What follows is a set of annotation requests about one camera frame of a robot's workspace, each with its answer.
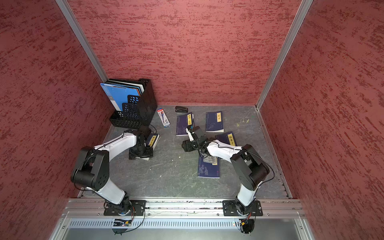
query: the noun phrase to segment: book cover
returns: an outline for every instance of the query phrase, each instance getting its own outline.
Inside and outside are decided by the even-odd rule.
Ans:
[[[141,89],[138,86],[131,86],[130,84],[125,84],[125,83],[120,83],[120,82],[115,82],[115,81],[110,81],[110,80],[106,81],[105,83],[111,84],[111,85],[116,85],[116,86],[135,88],[135,89],[137,89],[139,91],[139,96],[141,96],[141,94],[142,94]]]
[[[206,132],[224,132],[223,112],[205,113],[205,131]]]
[[[237,146],[236,140],[235,140],[235,135],[233,134],[232,131],[226,132],[220,135],[215,136],[217,140],[220,142],[229,144],[231,146]]]
[[[126,80],[126,79],[112,79],[112,78],[110,78],[108,81],[129,84],[131,86],[138,86],[140,88],[141,93],[143,93],[145,89],[145,83],[141,81],[132,81],[132,80]]]
[[[154,133],[154,134],[150,134],[145,142],[146,146],[150,146],[153,148],[153,150],[155,150],[155,147],[157,145],[157,143],[159,142],[159,139],[160,139],[160,135],[158,133]],[[148,161],[149,160],[149,157],[136,157],[136,158],[139,158],[139,159],[143,159],[143,160],[146,160]]]
[[[176,136],[187,136],[188,133],[185,130],[189,125],[192,125],[193,114],[187,113],[177,116],[176,122]]]
[[[199,165],[197,168],[198,177],[220,178],[220,161],[217,161],[217,165],[204,162],[202,156],[199,155]]]
[[[128,102],[128,95],[139,96],[138,89],[106,83],[100,85],[117,111],[122,111],[122,104]]]

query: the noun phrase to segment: red wall panel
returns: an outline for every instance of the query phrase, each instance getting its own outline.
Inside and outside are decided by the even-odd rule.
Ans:
[[[109,77],[158,103],[255,104],[300,0],[69,0]]]
[[[316,239],[384,239],[384,3],[314,1],[262,106]]]
[[[0,3],[0,236],[47,239],[113,110],[54,0]]]

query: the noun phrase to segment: mesh file holder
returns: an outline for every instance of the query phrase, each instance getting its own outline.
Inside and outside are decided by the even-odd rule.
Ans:
[[[122,112],[115,111],[110,121],[115,127],[139,129],[141,125],[149,126],[157,109],[155,94],[149,79],[139,79],[145,83],[141,96],[127,96],[127,103],[122,104]]]

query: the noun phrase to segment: wire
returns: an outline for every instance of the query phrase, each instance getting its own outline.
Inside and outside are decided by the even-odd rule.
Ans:
[[[243,219],[243,220],[241,220],[241,221],[244,222],[245,220],[247,220],[247,223],[248,223],[248,219],[249,219],[249,217],[251,217],[251,214],[252,214],[252,212],[249,213],[249,215],[248,215],[247,218],[245,218],[245,219]]]
[[[132,204],[132,208],[133,208],[133,211],[131,209],[131,217],[132,217],[132,221],[133,221],[133,218],[135,218],[135,207],[133,206],[133,204]]]
[[[152,124],[150,124],[154,129],[155,129],[155,131],[156,132],[154,132],[153,134],[156,134],[157,133],[157,129],[152,125]]]
[[[74,175],[73,175],[73,185],[74,185],[74,187],[75,187],[77,190],[80,190],[80,191],[93,191],[93,192],[94,192],[93,189],[85,189],[85,188],[84,188],[84,189],[80,189],[80,188],[78,188],[78,187],[76,186],[75,177],[76,177],[77,172],[80,170],[80,168],[81,168],[82,166],[84,166],[84,164],[87,164],[87,162],[91,159],[91,157],[94,156],[94,153],[95,153],[96,150],[99,150],[100,148],[105,147],[105,146],[107,146],[108,144],[111,144],[111,143],[113,143],[113,142],[119,140],[120,138],[123,138],[123,137],[124,137],[124,133],[125,133],[125,132],[122,133],[121,137],[119,137],[119,138],[117,138],[117,139],[115,139],[115,140],[113,140],[113,141],[111,141],[111,142],[108,142],[108,143],[106,143],[106,144],[103,144],[102,146],[98,147],[97,149],[92,149],[91,154],[90,154],[88,157],[86,157],[86,158],[84,159],[83,163],[76,169],[76,172],[75,172]]]
[[[141,224],[143,224],[143,222],[144,222],[144,219],[145,219],[145,207],[143,207],[143,210],[144,210],[144,218],[143,218],[143,221],[141,221],[141,223],[140,223],[140,225],[139,226],[141,226]],[[130,232],[130,231],[133,231],[133,230],[135,230],[135,229],[137,229],[137,228],[139,228],[139,226],[137,226],[136,228],[134,228],[134,229],[131,229],[131,230],[129,230],[129,231],[124,231],[124,232],[122,232],[122,233],[120,233],[120,234],[123,234],[123,233],[126,233],[126,232]]]
[[[220,147],[220,145],[219,144],[217,144],[217,147],[218,148],[229,148],[229,149],[234,149],[234,148],[232,148],[232,147]],[[248,152],[248,153],[250,153],[250,154],[253,154],[254,156],[256,156],[256,157],[258,157],[260,160],[262,160],[271,170],[272,170],[272,173],[273,173],[273,177],[272,178],[270,178],[270,179],[268,179],[268,180],[266,180],[266,181],[264,181],[264,182],[262,182],[260,185],[259,185],[259,187],[257,188],[257,189],[259,189],[260,187],[261,187],[261,185],[263,185],[264,183],[266,183],[266,182],[269,182],[269,181],[271,181],[272,179],[274,179],[275,178],[275,171],[273,170],[273,168],[268,164],[268,163],[266,163],[261,157],[259,157],[259,156],[257,156],[256,154],[254,154],[253,152],[250,152],[250,151],[247,151],[247,150],[240,150],[240,151],[244,151],[244,152]]]
[[[230,201],[230,202],[227,202],[227,204],[224,205],[223,209],[228,206],[229,204],[231,204],[232,202],[235,202],[235,201]]]
[[[201,148],[203,148],[203,147],[205,146],[205,144],[210,143],[210,142],[214,142],[214,141],[208,141],[208,142],[205,142],[205,143],[203,144],[203,146],[201,146]],[[209,157],[208,154],[204,157],[204,155],[201,153],[201,148],[200,148],[200,147],[197,147],[197,149],[199,150],[199,156],[202,157],[203,159]]]

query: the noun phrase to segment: white robotic arm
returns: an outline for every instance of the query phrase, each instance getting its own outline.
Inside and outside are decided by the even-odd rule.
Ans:
[[[93,148],[100,151],[108,151],[109,161],[111,161],[114,157],[135,145],[136,135],[129,132],[124,132],[121,136],[112,139],[105,144],[94,146]],[[116,184],[112,182],[111,178],[108,178],[108,181],[104,187],[100,188],[98,191],[95,191],[95,193],[113,204],[120,204],[125,196],[125,192],[116,186]]]
[[[152,157],[153,149],[145,145],[151,130],[141,126],[139,130],[126,130],[124,133],[104,144],[81,149],[71,181],[92,190],[116,210],[120,215],[130,211],[130,201],[126,192],[109,178],[109,162],[121,152],[129,149],[129,158]]]
[[[198,126],[188,126],[186,131],[189,140],[182,143],[184,151],[198,150],[199,154],[219,157],[232,163],[241,181],[240,191],[235,199],[236,208],[239,214],[248,215],[257,189],[269,174],[268,164],[249,144],[240,147],[225,144],[217,139],[208,139]]]

